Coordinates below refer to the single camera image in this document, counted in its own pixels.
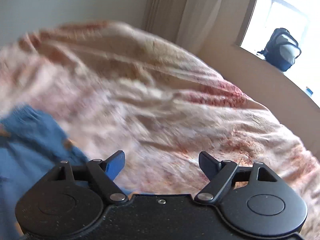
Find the blue pants orange print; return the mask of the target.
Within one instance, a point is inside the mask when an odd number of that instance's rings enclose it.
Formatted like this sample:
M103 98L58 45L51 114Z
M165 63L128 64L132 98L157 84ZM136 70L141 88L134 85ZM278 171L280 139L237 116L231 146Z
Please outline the blue pants orange print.
M86 156L67 144L51 116L29 106L1 121L1 239L18 237L15 223L37 238L129 239L116 213L89 186Z

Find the pink floral bed cover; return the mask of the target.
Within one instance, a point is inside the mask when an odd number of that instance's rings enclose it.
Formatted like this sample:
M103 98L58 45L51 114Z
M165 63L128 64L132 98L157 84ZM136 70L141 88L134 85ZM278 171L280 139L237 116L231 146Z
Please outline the pink floral bed cover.
M180 47L116 22L29 33L1 48L1 115L31 105L89 158L126 153L117 183L195 194L207 151L242 166L262 161L308 205L319 239L319 162L262 104Z

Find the small blue box on sill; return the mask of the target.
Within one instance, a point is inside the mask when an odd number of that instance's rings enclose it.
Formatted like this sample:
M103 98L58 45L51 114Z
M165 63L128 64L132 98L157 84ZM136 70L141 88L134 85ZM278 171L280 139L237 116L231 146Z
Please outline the small blue box on sill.
M306 93L307 93L309 96L312 96L313 91L312 91L309 87L306 87Z

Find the navy grey backpack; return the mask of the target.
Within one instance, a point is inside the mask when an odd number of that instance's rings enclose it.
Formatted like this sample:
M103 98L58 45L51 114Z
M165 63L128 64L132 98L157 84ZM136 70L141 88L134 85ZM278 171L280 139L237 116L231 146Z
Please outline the navy grey backpack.
M274 29L265 48L258 52L281 72L290 69L301 53L297 40L285 28Z

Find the beige left curtain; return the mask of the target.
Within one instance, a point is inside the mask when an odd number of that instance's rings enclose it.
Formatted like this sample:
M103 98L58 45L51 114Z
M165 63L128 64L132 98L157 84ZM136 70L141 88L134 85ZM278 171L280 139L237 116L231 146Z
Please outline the beige left curtain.
M197 53L222 11L223 0L147 0L142 28ZM256 0L247 0L245 15L236 37L242 44Z

